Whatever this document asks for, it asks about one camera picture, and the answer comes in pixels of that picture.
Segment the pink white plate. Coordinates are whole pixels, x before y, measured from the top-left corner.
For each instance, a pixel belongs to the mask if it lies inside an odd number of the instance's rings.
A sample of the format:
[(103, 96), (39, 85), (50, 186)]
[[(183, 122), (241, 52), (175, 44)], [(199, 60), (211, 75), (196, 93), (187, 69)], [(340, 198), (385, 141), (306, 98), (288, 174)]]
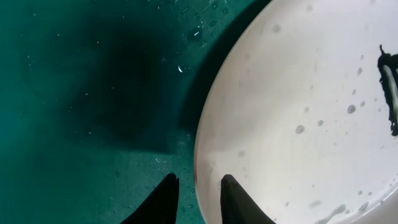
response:
[(204, 220), (221, 223), (230, 174), (277, 223), (396, 223), (396, 57), (396, 0), (271, 1), (201, 114)]

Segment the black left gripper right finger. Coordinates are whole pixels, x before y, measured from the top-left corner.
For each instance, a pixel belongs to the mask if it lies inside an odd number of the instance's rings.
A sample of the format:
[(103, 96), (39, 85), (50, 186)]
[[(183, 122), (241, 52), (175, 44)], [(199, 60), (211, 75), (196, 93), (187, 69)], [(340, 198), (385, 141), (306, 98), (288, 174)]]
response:
[(239, 182), (226, 174), (221, 180), (222, 224), (274, 224)]

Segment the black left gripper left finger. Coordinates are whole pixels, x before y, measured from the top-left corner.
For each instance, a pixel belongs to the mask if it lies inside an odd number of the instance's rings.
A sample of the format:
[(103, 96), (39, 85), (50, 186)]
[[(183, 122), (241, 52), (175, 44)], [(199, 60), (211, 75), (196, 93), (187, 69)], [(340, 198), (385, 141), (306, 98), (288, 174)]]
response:
[(121, 224), (175, 224), (178, 196), (179, 179), (169, 173)]

